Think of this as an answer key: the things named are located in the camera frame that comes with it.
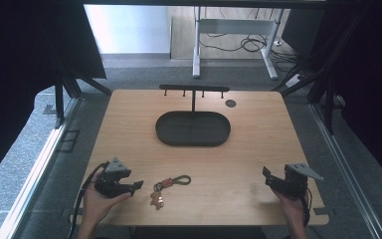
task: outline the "gray floor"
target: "gray floor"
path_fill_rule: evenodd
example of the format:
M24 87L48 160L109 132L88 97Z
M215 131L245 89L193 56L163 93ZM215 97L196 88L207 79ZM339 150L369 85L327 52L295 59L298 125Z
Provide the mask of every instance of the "gray floor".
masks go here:
M97 81L112 90L158 89L159 84L199 84L227 86L233 91L269 91L278 83L269 79L260 59L204 60L201 78L197 80L192 78L192 62L185 57L184 60L170 60L169 54L116 54L103 55L102 59L107 80ZM59 144L59 151L51 158L15 238L64 238L68 235L69 215L109 101L108 96L79 83L83 94L68 128L70 133L77 134L76 143L67 140ZM330 222L307 228L309 238L373 238L316 124L311 105L305 100L308 90L309 86L288 96L286 106L310 166L325 177L325 181L317 185ZM65 105L69 100L65 95ZM0 227L55 125L55 115L44 115L45 108L52 108L54 104L53 88L37 95L29 122L0 166ZM334 111L333 128L340 149L382 224L382 168L352 133L340 116L340 110ZM268 238L287 235L283 226L263 227L263 230ZM101 227L98 235L130 237L127 228L110 226Z

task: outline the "wooden tabletop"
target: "wooden tabletop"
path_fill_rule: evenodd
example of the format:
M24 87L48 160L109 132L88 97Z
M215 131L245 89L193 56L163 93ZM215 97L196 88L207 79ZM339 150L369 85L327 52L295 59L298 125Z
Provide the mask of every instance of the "wooden tabletop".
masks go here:
M234 108L227 100L236 102ZM191 111L191 93L114 91L108 104L85 178L100 163L118 157L130 177L120 183L144 180L133 197L114 206L102 224L113 225L285 225L276 196L265 185L266 166L284 178L286 163L306 162L287 107L279 93L197 93L196 111L224 115L231 123L229 139L214 147L169 146L156 135L155 124L170 111ZM164 207L150 205L153 185L187 174L189 185L162 191ZM324 207L313 179L312 208ZM310 224L328 222L311 210Z

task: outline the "cable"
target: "cable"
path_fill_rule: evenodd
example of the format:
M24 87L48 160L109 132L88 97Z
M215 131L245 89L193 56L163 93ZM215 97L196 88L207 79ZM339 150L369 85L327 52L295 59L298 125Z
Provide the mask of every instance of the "cable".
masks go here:
M70 229L70 234L68 235L68 239L73 237L74 230L76 229L76 223L77 223L77 215L79 213L79 208L80 204L82 203L83 196L85 195L86 189L88 188L90 182L93 179L93 176L95 173L101 168L101 167L106 167L109 164L109 162L101 163L99 166L93 170L93 172L89 175L85 183L83 184L82 188L79 191L79 194L77 195L77 200L76 200L76 207L74 208L74 214L73 214L73 222L71 223L71 229Z

